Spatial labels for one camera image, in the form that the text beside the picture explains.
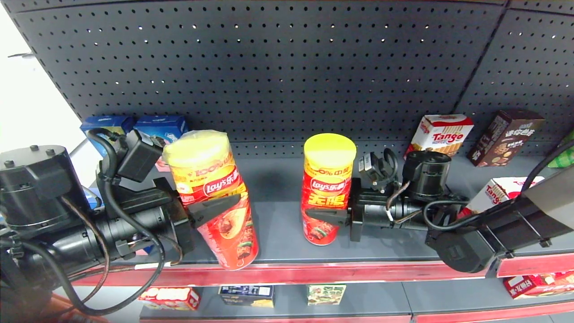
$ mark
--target wire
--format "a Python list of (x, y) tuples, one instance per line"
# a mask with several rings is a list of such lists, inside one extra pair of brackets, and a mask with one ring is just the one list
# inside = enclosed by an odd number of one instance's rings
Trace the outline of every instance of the wire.
[(402, 224), (406, 221), (409, 221), (410, 219), (414, 218), (415, 216), (419, 215), (422, 213), (422, 210), (416, 210), (415, 212), (411, 212), (408, 216), (406, 217), (402, 217), (398, 220), (395, 220), (395, 224)]
[(401, 193), (403, 193), (407, 187), (409, 187), (410, 185), (410, 181), (407, 180), (400, 189), (398, 189), (396, 192), (393, 193), (393, 195), (391, 195), (389, 197), (389, 199), (387, 200), (387, 204), (386, 204), (386, 213), (387, 213), (387, 217), (389, 218), (389, 221), (394, 222), (393, 219), (393, 215), (391, 214), (391, 205), (393, 204), (393, 201), (397, 198), (397, 196), (401, 195)]
[(90, 196), (92, 196), (96, 200), (96, 207), (102, 206), (102, 199), (99, 196), (97, 196), (96, 193), (94, 193), (92, 190), (90, 190), (86, 186), (82, 185), (82, 188), (84, 189), (84, 191), (86, 193), (88, 193)]
[(545, 159), (543, 159), (538, 165), (536, 165), (536, 167), (532, 170), (532, 172), (528, 174), (528, 177), (526, 177), (526, 180), (522, 185), (522, 190), (520, 191), (520, 193), (523, 193), (530, 187), (530, 185), (532, 185), (532, 181), (534, 181), (534, 178), (536, 178), (536, 176), (540, 174), (540, 172), (544, 169), (544, 167), (546, 167), (554, 158), (558, 157), (561, 153), (565, 152), (566, 150), (572, 147), (574, 147), (574, 139), (566, 142), (563, 145), (556, 147), (554, 151), (552, 151)]
[[(111, 131), (109, 131), (107, 129), (103, 129), (103, 128), (91, 129), (87, 133), (87, 135), (90, 139), (93, 139), (94, 141), (96, 141), (97, 143), (102, 145), (104, 147), (104, 149), (106, 150), (106, 152), (108, 154), (108, 160), (109, 160), (109, 166), (108, 166), (108, 169), (106, 171), (106, 176), (108, 176), (108, 178), (111, 179), (111, 178), (115, 177), (115, 175), (116, 175), (116, 171), (117, 171), (117, 167), (118, 167), (118, 157), (117, 157), (117, 154), (115, 153), (114, 148), (111, 146), (111, 144), (107, 140), (105, 140), (104, 138), (98, 136), (98, 134), (100, 134), (100, 133), (108, 136), (112, 140), (114, 140), (114, 139), (116, 140), (118, 138), (118, 135), (112, 133)], [(90, 307), (87, 307), (79, 299), (79, 297), (77, 296), (76, 291), (73, 289), (69, 279), (66, 277), (65, 272), (62, 270), (59, 263), (54, 259), (54, 257), (49, 252), (47, 252), (46, 250), (44, 250), (44, 249), (42, 249), (42, 248), (40, 248), (34, 244), (26, 242), (26, 245), (25, 245), (24, 242), (22, 243), (22, 245), (24, 247), (28, 246), (28, 248), (30, 250), (36, 252), (37, 254), (42, 256), (46, 260), (46, 262), (48, 262), (48, 264), (52, 267), (52, 270), (54, 270), (54, 272), (56, 273), (56, 276), (58, 277), (58, 280), (60, 281), (62, 288), (64, 289), (66, 295), (68, 296), (68, 298), (70, 299), (72, 304), (78, 310), (80, 310), (82, 313), (88, 314), (90, 316), (102, 316), (102, 315), (110, 314), (110, 313), (113, 313), (117, 310), (124, 308), (128, 304), (135, 301), (159, 277), (160, 272), (163, 269), (164, 262), (165, 262), (165, 250), (164, 250), (164, 247), (161, 244), (160, 240), (157, 238), (156, 235), (154, 235), (152, 232), (147, 230), (138, 221), (136, 221), (135, 219), (133, 219), (132, 217), (130, 217), (128, 214), (125, 213), (125, 211), (120, 207), (120, 205), (118, 204), (118, 202), (114, 198), (114, 195), (112, 192), (112, 185), (111, 185), (110, 181), (105, 182), (102, 194), (105, 197), (104, 199), (107, 201), (106, 206), (112, 208), (120, 218), (122, 218), (129, 225), (136, 228), (136, 230), (140, 231), (144, 236), (146, 236), (149, 240), (151, 240), (153, 242), (153, 244), (156, 246), (156, 248), (158, 249), (158, 252), (160, 255), (158, 266), (157, 266), (156, 270), (154, 271), (152, 277), (150, 277), (150, 279), (138, 291), (136, 291), (132, 296), (126, 298), (121, 303), (116, 304), (116, 305), (109, 307), (109, 308), (106, 308), (106, 309), (101, 309), (101, 310), (95, 310), (95, 309), (92, 309)]]
[[(94, 295), (102, 288), (102, 286), (104, 285), (104, 282), (106, 281), (106, 278), (108, 276), (108, 272), (110, 270), (110, 251), (109, 248), (106, 244), (106, 239), (104, 238), (102, 232), (98, 229), (98, 227), (90, 220), (90, 218), (88, 218), (87, 215), (85, 215), (72, 201), (70, 201), (68, 198), (66, 197), (62, 197), (62, 202), (64, 202), (64, 204), (66, 204), (66, 206), (68, 208), (70, 208), (79, 218), (82, 219), (82, 221), (84, 221), (84, 223), (86, 224), (86, 226), (88, 226), (88, 228), (90, 230), (92, 230), (92, 232), (94, 233), (94, 236), (96, 237), (96, 240), (98, 241), (100, 247), (102, 248), (102, 253), (104, 255), (104, 268), (103, 268), (103, 275), (100, 278), (100, 281), (98, 281), (98, 283), (96, 284), (96, 286), (94, 287), (94, 289), (84, 298), (82, 299), (82, 302), (87, 302), (89, 301), (92, 297), (94, 297)], [(55, 316), (58, 317), (64, 313), (67, 313), (71, 310), (73, 310), (75, 307), (71, 306), (65, 310), (62, 310), (60, 312), (57, 313), (53, 313), (50, 314), (51, 317)]]
[(461, 221), (455, 221), (454, 223), (452, 223), (450, 225), (444, 225), (444, 226), (436, 225), (428, 217), (428, 213), (426, 211), (431, 206), (442, 205), (442, 204), (466, 205), (466, 204), (468, 204), (468, 201), (463, 202), (463, 201), (454, 201), (454, 200), (447, 200), (446, 199), (446, 200), (440, 200), (440, 201), (433, 201), (433, 202), (426, 204), (422, 208), (422, 217), (425, 220), (426, 225), (431, 229), (435, 229), (435, 230), (439, 230), (439, 231), (450, 231), (450, 230), (458, 229), (461, 226), (465, 226), (465, 225), (469, 224), (470, 222), (475, 221), (476, 219), (478, 219), (480, 217), (480, 213), (478, 213), (478, 214), (474, 214), (473, 216), (466, 217)]
[[(102, 131), (101, 133), (104, 133), (107, 136), (109, 136), (109, 133), (111, 133), (109, 130), (105, 130), (103, 128), (91, 129), (90, 131), (98, 130), (98, 129), (100, 129)], [(105, 140), (104, 138), (101, 138), (99, 136), (95, 136), (95, 137), (98, 137), (100, 139), (100, 140), (98, 140), (98, 143), (101, 144), (104, 147), (104, 149), (106, 150), (106, 152), (108, 153), (110, 165), (109, 165), (109, 168), (107, 171), (107, 175), (108, 175), (108, 177), (113, 178), (115, 176), (115, 172), (116, 172), (116, 169), (118, 166), (117, 165), (117, 160), (118, 160), (117, 154), (115, 153), (114, 148), (111, 146), (111, 144), (107, 140)], [(114, 305), (114, 306), (112, 306), (106, 310), (100, 310), (100, 312), (107, 311), (108, 313), (106, 313), (106, 314), (109, 314), (109, 313), (113, 313), (119, 309), (122, 309), (125, 306), (127, 306), (128, 304), (135, 301), (146, 289), (148, 289), (148, 287), (150, 287), (153, 284), (154, 281), (156, 281), (156, 279), (159, 277), (159, 275), (161, 273), (161, 270), (164, 268), (165, 250), (164, 250), (164, 246), (161, 244), (160, 240), (158, 239), (158, 237), (154, 233), (149, 231), (147, 228), (145, 228), (143, 225), (141, 225), (134, 218), (130, 217), (122, 209), (122, 207), (119, 205), (119, 203), (114, 198), (114, 194), (112, 192), (111, 182), (106, 181), (104, 183), (102, 195), (105, 197), (105, 200), (107, 203), (106, 207), (112, 208), (120, 218), (122, 218), (129, 225), (134, 227), (137, 231), (141, 232), (151, 242), (153, 242), (153, 244), (156, 246), (158, 253), (159, 253), (159, 256), (160, 256), (156, 270), (154, 271), (154, 273), (152, 274), (150, 279), (139, 290), (137, 290), (132, 296), (126, 298), (121, 303), (116, 304), (116, 305)]]
[[(183, 251), (181, 250), (180, 245), (169, 237), (162, 236), (162, 235), (160, 235), (159, 237), (170, 242), (175, 247), (177, 252), (179, 253), (178, 259), (175, 262), (171, 262), (170, 265), (171, 266), (179, 265), (181, 263), (181, 261), (183, 260)], [(122, 272), (122, 271), (131, 271), (131, 270), (135, 270), (135, 266), (111, 266), (110, 267), (110, 272)], [(77, 274), (70, 276), (70, 280), (72, 282), (74, 282), (76, 280), (84, 279), (86, 277), (98, 275), (98, 274), (102, 273), (102, 271), (103, 271), (103, 268), (86, 270), (86, 271), (79, 272)]]
[(119, 134), (113, 133), (105, 128), (93, 128), (88, 130), (88, 132), (86, 133), (86, 136), (88, 136), (88, 138), (102, 145), (103, 148), (106, 150), (109, 161), (106, 176), (109, 178), (113, 178), (118, 168), (118, 155), (115, 153), (114, 147), (112, 147), (112, 145), (106, 139), (98, 136), (99, 134), (107, 136), (112, 141), (117, 140)]

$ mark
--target red chip canister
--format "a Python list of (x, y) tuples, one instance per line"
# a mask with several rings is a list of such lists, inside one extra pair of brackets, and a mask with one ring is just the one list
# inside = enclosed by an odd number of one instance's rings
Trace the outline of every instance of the red chip canister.
[(184, 206), (240, 194), (239, 202), (197, 230), (227, 270), (249, 265), (259, 252), (247, 187), (239, 174), (227, 134), (191, 131), (164, 148)]
[(303, 151), (303, 234), (312, 244), (327, 245), (335, 240), (339, 227), (308, 217), (305, 210), (347, 209), (356, 146), (340, 134), (321, 133), (307, 139)]

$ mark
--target brown cookie box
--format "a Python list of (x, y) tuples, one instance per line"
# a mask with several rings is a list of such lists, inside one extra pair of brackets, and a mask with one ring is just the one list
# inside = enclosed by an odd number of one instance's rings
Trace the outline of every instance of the brown cookie box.
[(505, 166), (543, 122), (544, 118), (530, 110), (500, 110), (467, 157), (478, 167)]

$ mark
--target red shelf edge strip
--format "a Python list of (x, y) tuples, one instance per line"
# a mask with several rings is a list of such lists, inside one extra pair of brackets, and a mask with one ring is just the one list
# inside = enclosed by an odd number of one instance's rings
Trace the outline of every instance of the red shelf edge strip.
[(502, 259), (497, 277), (548, 274), (574, 270), (574, 253)]
[[(114, 272), (106, 286), (140, 286), (154, 269)], [(223, 284), (310, 284), (335, 282), (407, 282), (484, 278), (486, 271), (475, 274), (457, 272), (443, 262), (388, 262), (335, 264), (252, 265), (239, 271), (219, 266), (178, 266), (165, 268), (155, 286), (219, 286)], [(74, 282), (76, 286), (94, 286), (98, 276)]]

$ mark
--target blue snack box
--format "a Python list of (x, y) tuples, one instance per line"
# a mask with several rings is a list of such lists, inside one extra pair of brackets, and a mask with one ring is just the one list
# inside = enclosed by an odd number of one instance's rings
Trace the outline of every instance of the blue snack box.
[[(162, 147), (171, 144), (189, 131), (183, 116), (143, 116), (135, 123), (134, 129), (147, 134)], [(160, 172), (169, 172), (169, 166), (161, 157), (156, 162), (156, 168)]]
[[(134, 123), (134, 118), (128, 116), (95, 116), (86, 118), (80, 126), (80, 130), (86, 134), (88, 130), (93, 128), (105, 128), (112, 132), (126, 134), (134, 128)], [(102, 145), (93, 140), (90, 140), (90, 142), (92, 142), (92, 145), (94, 145), (102, 157), (107, 155)]]
[(220, 286), (218, 294), (227, 305), (274, 307), (273, 286)]

